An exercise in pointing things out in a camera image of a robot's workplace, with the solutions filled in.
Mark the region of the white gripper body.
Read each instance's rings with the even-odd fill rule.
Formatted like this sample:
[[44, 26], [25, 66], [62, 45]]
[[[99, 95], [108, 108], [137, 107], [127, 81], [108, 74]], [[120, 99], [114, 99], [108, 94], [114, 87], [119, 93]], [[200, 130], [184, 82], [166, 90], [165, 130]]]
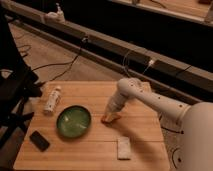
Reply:
[[119, 115], [121, 109], [113, 104], [108, 104], [105, 109], [104, 115]]

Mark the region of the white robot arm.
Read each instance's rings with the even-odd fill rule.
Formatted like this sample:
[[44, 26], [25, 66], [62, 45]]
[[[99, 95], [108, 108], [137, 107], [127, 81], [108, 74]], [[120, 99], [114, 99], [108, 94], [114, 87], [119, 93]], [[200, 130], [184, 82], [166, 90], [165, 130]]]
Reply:
[[122, 78], [110, 97], [102, 121], [118, 118], [125, 103], [135, 98], [181, 126], [178, 171], [213, 171], [213, 102], [189, 105], [161, 94], [145, 91], [137, 78]]

